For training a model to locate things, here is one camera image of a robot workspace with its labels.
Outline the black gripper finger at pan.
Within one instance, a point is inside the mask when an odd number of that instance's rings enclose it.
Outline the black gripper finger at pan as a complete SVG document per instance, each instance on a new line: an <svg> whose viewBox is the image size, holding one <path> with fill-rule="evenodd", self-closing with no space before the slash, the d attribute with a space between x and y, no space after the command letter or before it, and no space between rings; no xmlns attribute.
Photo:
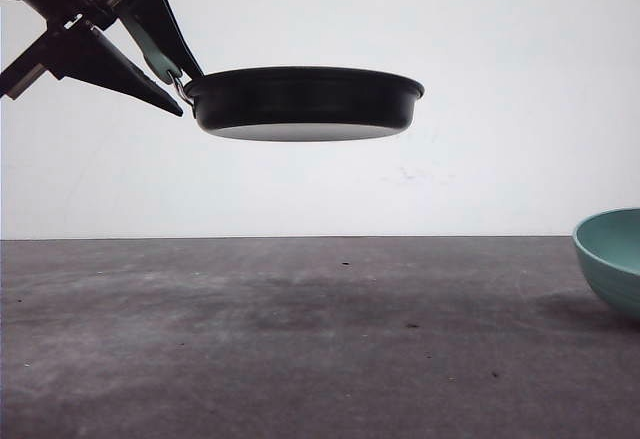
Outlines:
<svg viewBox="0 0 640 439"><path fill-rule="evenodd" d="M161 81L180 78L183 72L191 79L203 76L168 0L122 0L122 23Z"/></svg>
<svg viewBox="0 0 640 439"><path fill-rule="evenodd" d="M95 26L45 33L45 65L57 78L72 78L139 99L176 116L178 103L129 60Z"/></svg>

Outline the black robot arm at pan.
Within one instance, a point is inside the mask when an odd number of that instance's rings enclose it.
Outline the black robot arm at pan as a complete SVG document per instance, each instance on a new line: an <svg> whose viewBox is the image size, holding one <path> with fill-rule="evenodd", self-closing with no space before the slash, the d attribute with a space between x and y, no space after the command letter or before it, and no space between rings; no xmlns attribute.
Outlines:
<svg viewBox="0 0 640 439"><path fill-rule="evenodd" d="M1 93L18 98L44 72L119 92L181 115L162 89L203 72L168 0L14 0L46 21L45 32L1 73Z"/></svg>

